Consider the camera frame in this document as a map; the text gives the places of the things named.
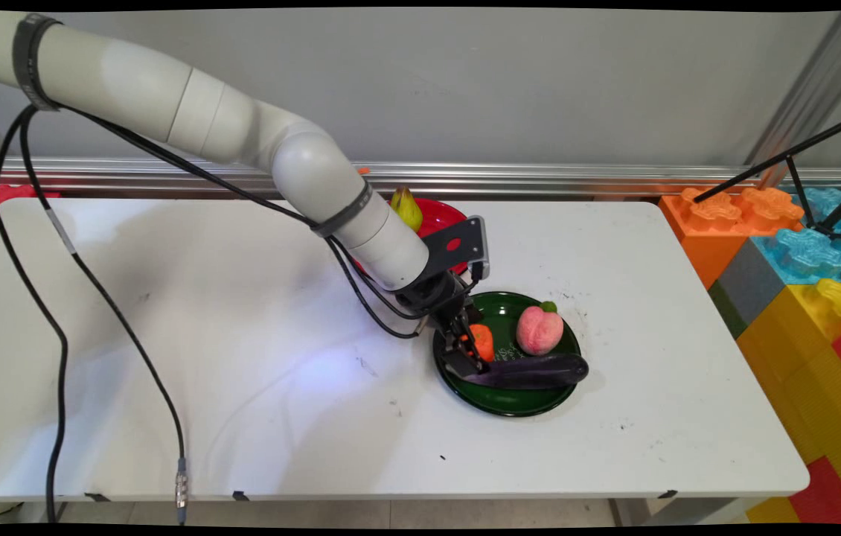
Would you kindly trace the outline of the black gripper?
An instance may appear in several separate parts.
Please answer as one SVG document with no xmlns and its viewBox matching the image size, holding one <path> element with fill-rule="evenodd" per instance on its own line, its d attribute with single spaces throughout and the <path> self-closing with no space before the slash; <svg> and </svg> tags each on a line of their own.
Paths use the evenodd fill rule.
<svg viewBox="0 0 841 536">
<path fill-rule="evenodd" d="M 437 329 L 452 329 L 455 324 L 455 330 L 444 335 L 444 363 L 461 379 L 489 370 L 489 364 L 477 346 L 468 312 L 465 312 L 470 291 L 478 284 L 478 276 L 469 275 L 470 281 L 466 281 L 461 275 L 447 270 L 394 292 L 394 300 L 403 308 L 404 318 L 427 318 Z"/>
</svg>

